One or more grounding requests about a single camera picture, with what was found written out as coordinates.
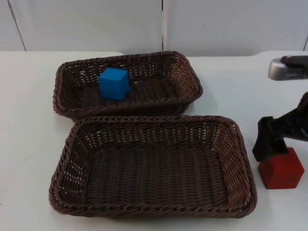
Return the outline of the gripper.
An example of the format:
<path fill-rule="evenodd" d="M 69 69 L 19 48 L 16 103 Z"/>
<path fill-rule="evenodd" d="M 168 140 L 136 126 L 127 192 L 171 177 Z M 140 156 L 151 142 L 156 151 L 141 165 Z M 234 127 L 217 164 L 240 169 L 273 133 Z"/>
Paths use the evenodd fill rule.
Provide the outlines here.
<path fill-rule="evenodd" d="M 258 162 L 277 154 L 288 154 L 284 139 L 275 140 L 274 134 L 283 138 L 308 141 L 308 93 L 304 93 L 294 110 L 276 119 L 272 116 L 263 117 L 257 126 L 257 140 L 252 151 Z"/>

